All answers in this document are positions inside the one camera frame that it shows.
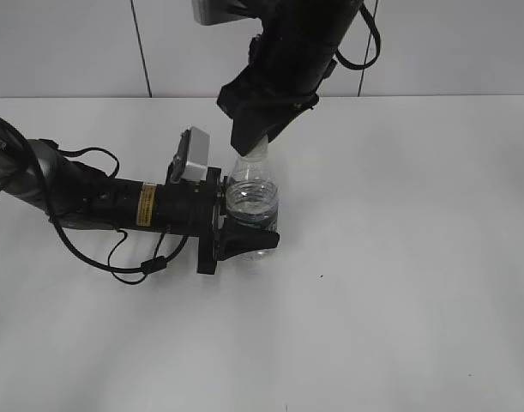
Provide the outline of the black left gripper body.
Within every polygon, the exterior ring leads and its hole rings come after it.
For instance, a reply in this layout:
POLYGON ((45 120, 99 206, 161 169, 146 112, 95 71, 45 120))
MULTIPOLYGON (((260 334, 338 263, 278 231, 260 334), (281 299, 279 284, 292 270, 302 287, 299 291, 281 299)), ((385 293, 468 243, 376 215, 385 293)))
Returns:
POLYGON ((184 178, 173 182, 174 168, 169 167, 166 182, 155 197, 157 224, 172 234, 198 239, 196 271, 202 275, 213 275, 217 267, 221 174, 219 168, 210 167, 206 177, 198 182, 184 178))

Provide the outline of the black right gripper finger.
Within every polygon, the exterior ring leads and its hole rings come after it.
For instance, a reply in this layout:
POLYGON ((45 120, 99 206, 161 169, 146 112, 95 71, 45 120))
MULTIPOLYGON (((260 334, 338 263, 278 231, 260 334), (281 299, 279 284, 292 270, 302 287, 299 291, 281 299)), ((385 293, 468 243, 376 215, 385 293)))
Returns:
POLYGON ((242 156, 267 138, 274 140, 297 116, 304 112, 304 104, 280 100, 232 100, 231 145, 242 156))

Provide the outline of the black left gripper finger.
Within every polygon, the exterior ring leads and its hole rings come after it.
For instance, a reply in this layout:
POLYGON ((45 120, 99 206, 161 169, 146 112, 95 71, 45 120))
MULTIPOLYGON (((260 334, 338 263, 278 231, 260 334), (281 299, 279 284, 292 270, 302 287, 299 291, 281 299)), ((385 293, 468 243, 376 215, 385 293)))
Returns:
POLYGON ((272 250, 279 242, 277 232, 248 227, 236 221, 224 221, 219 230, 218 260, 226 261, 245 253, 272 250))

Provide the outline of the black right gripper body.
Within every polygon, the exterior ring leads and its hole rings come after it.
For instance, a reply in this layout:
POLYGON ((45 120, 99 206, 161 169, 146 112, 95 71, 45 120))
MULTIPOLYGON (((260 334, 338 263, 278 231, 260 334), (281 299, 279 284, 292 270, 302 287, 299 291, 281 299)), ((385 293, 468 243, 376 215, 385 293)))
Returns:
POLYGON ((247 66, 221 88, 217 104, 235 118, 251 102, 305 101, 331 70, 335 50, 327 39, 311 39, 290 26, 267 26, 250 42, 247 66))

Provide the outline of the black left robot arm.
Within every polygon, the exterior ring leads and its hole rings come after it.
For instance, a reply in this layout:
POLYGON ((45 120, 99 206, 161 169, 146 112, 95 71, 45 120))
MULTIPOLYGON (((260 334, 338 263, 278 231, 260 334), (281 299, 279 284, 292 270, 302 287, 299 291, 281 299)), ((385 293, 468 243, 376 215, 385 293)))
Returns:
POLYGON ((165 183, 151 184, 120 179, 79 162, 85 149, 65 151, 51 140, 26 139, 0 118, 0 193, 42 210, 72 254, 117 279, 164 270, 190 238, 199 240, 198 273, 212 275, 218 262, 274 249, 280 236, 242 225, 226 213, 221 170, 208 167, 208 149, 207 133, 196 127, 185 130, 165 183), (79 252, 66 229, 144 231, 182 239, 167 256, 155 252, 137 267, 118 268, 79 252))

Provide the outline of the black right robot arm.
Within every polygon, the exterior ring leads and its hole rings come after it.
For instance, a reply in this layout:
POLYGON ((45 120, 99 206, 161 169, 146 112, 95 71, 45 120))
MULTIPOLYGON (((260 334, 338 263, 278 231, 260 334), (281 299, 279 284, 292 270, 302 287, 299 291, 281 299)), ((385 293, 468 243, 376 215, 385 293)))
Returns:
POLYGON ((249 154, 262 139, 273 141, 318 103, 317 90, 361 8, 360 1, 279 1, 265 9, 246 67, 217 99, 232 120, 238 154, 249 154))

